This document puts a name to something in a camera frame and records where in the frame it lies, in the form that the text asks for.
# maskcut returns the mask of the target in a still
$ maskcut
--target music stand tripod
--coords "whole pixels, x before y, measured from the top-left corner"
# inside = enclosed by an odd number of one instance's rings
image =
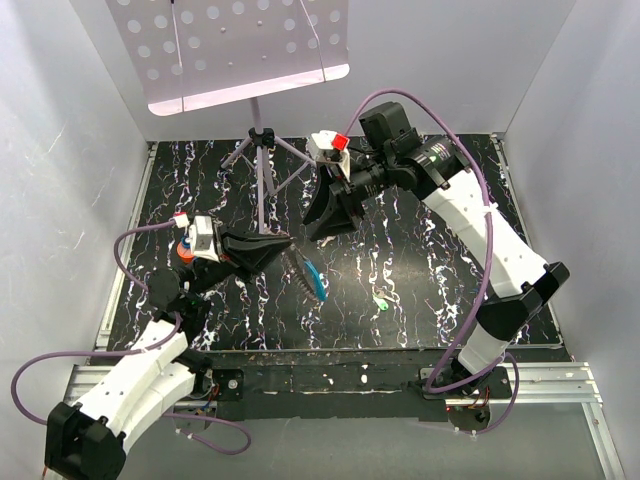
[[[280,190],[286,187],[291,181],[293,181],[302,171],[308,166],[315,167],[316,162],[309,156],[302,153],[297,148],[289,145],[283,139],[278,137],[271,128],[262,127],[262,117],[260,116],[260,106],[258,105],[258,98],[252,97],[251,102],[251,114],[253,116],[253,128],[249,130],[249,135],[245,138],[238,148],[234,150],[220,165],[220,170],[228,170],[231,165],[242,154],[245,148],[249,144],[253,143],[256,147],[256,177],[258,183],[258,232],[264,233],[264,200],[265,192],[264,186],[267,186],[268,195],[276,195]],[[304,160],[304,164],[293,172],[286,180],[282,181],[278,187],[273,183],[273,172],[271,170],[271,164],[269,163],[269,149],[274,148],[276,145],[280,145],[285,150],[293,153],[296,157]]]

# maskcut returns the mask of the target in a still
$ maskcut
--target perforated metal plate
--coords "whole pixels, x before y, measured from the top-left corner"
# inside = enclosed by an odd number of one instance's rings
[[[106,1],[156,115],[349,72],[348,0]]]

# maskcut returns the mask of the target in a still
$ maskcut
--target green object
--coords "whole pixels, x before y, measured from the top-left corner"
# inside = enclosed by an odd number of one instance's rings
[[[389,304],[385,301],[384,298],[379,298],[374,295],[373,301],[376,302],[376,304],[378,304],[378,308],[383,312],[386,310],[389,310]]]

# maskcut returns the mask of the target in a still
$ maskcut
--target black marble table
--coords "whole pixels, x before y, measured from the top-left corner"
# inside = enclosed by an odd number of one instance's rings
[[[488,135],[461,140],[482,166],[490,193],[508,222],[522,234],[498,156]],[[306,139],[294,139],[304,150]],[[164,222],[174,213],[208,212],[238,229],[257,230],[255,150],[236,161],[230,174],[218,172],[236,141],[162,142],[140,215],[140,225]],[[271,158],[277,182],[300,165],[281,148]],[[315,171],[306,169],[265,212],[269,229],[286,232],[315,264],[327,287],[321,305],[305,299],[280,262],[253,284],[228,278],[209,293],[213,307],[206,331],[194,346],[204,350],[431,348],[447,346],[471,308],[481,269],[470,252],[433,212],[408,192],[390,189],[369,200],[359,231],[310,242],[302,216],[311,201]],[[182,232],[141,234],[129,268],[144,278],[150,270],[175,265]],[[380,311],[373,286],[392,291],[394,302]],[[125,282],[109,349],[129,347],[151,317],[142,290]],[[520,344],[558,344],[545,309],[526,327]]]

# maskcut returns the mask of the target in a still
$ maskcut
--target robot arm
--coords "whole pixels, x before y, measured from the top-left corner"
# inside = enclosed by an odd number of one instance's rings
[[[65,478],[117,478],[147,428],[181,398],[208,392],[211,361],[189,350],[211,307],[201,294],[232,274],[250,281],[291,245],[287,235],[231,232],[209,216],[174,218],[194,259],[149,276],[149,303],[158,310],[133,347],[142,353],[125,356],[76,404],[61,402],[49,414],[45,464]]]
[[[303,220],[305,224],[314,223],[311,239],[356,230],[364,216],[361,202],[398,186],[412,191],[440,215],[483,264],[486,207],[468,160],[451,140],[437,136],[423,143],[402,106],[395,102],[363,113],[360,124],[373,153],[347,169],[348,179],[338,162],[325,162],[319,167],[315,196]],[[335,132],[321,133],[341,137]],[[341,158],[333,151],[339,148],[328,147],[326,141],[319,144],[317,139],[312,135],[309,145],[317,161],[319,157]],[[480,307],[475,330],[439,383],[464,380],[495,362],[569,277],[562,263],[549,265],[495,212],[490,273],[495,293]],[[470,382],[470,388],[462,391],[472,391],[480,381]]]

